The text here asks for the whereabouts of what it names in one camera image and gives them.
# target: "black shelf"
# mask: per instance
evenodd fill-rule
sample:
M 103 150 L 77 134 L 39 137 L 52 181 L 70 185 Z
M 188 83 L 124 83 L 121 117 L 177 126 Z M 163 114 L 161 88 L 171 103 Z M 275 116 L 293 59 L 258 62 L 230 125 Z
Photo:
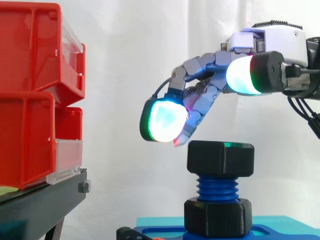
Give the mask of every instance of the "black shelf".
M 64 217 L 86 198 L 87 170 L 55 185 L 0 196 L 0 240 L 58 240 Z

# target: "white curtain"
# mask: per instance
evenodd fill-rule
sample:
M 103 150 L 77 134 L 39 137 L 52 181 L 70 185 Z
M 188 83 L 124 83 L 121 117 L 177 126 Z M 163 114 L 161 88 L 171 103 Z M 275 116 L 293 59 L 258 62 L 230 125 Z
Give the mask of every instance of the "white curtain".
M 116 239 L 117 228 L 134 227 L 137 217 L 183 216 L 184 202 L 197 195 L 187 146 L 146 142 L 139 133 L 145 101 L 173 68 L 256 22 L 289 21 L 320 36 L 318 0 L 57 2 L 86 45 L 86 97 L 76 106 L 92 181 L 65 218 L 62 240 Z M 320 112 L 319 102 L 308 103 Z M 253 214 L 320 228 L 320 141 L 284 95 L 220 95 L 192 139 L 253 144 L 254 175 L 238 181 Z

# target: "plastic bin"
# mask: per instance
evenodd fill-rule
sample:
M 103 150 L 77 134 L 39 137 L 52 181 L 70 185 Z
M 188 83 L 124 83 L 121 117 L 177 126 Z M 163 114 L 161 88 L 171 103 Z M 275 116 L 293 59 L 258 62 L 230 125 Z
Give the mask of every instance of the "plastic bin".
M 0 92 L 0 186 L 24 189 L 80 173 L 82 110 L 49 92 Z
M 0 1 L 0 90 L 47 91 L 57 106 L 85 97 L 85 47 L 55 3 Z

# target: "white led light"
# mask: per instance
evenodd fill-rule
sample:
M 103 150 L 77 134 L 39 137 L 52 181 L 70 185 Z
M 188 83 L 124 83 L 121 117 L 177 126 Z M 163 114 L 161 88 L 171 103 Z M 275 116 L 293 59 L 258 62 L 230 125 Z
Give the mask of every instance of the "white led light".
M 226 81 L 229 87 L 241 94 L 261 94 L 252 83 L 250 62 L 253 56 L 240 57 L 230 63 L 226 70 Z
M 149 119 L 149 132 L 158 142 L 173 141 L 184 128 L 187 109 L 173 101 L 156 101 Z

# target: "robotic hand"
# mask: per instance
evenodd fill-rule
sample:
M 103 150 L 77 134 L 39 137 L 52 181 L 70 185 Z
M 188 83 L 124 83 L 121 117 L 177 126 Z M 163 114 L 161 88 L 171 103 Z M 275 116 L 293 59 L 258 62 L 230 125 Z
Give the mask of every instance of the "robotic hand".
M 173 140 L 174 146 L 180 146 L 220 93 L 258 96 L 282 92 L 320 139 L 320 114 L 304 100 L 320 100 L 319 39 L 306 40 L 301 26 L 274 20 L 233 33 L 221 43 L 220 51 L 189 59 L 173 70 L 144 105 L 141 136 L 147 141 Z M 195 86 L 186 88 L 186 83 L 196 79 Z M 167 93 L 158 98 L 167 83 Z

